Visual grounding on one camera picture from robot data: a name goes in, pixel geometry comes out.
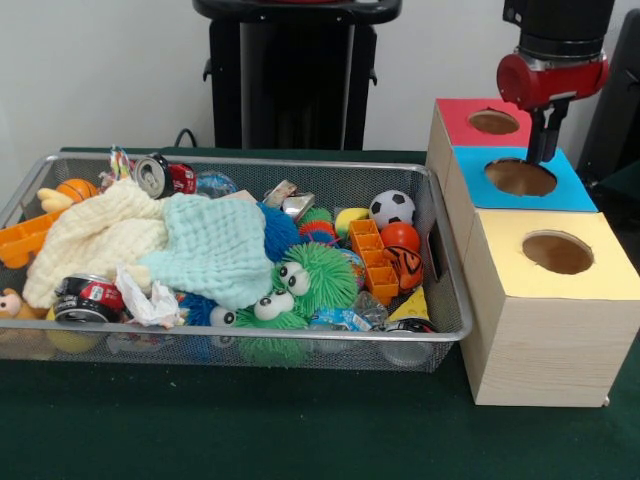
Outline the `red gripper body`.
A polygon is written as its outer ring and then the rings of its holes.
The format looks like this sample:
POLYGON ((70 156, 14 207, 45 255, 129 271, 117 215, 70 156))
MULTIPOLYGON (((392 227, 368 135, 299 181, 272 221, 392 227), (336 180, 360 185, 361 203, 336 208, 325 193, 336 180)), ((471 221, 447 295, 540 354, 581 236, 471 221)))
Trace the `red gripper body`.
POLYGON ((543 61, 523 53, 505 56, 497 68, 497 86, 505 102, 520 110, 546 109, 556 101, 580 100, 598 93, 609 74, 604 53, 594 60, 543 61))

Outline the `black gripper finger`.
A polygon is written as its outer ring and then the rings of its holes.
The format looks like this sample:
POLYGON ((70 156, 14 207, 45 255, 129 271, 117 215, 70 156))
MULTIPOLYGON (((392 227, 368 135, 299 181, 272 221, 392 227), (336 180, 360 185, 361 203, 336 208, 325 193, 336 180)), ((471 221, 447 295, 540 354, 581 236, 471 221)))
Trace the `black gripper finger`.
POLYGON ((558 100, 552 103, 552 112, 544 131, 544 162, 549 162, 555 155, 561 124, 567 116, 570 103, 570 100, 558 100))
POLYGON ((546 115, 542 108, 530 112, 531 132, 527 148, 527 162, 538 165, 548 161, 546 115))

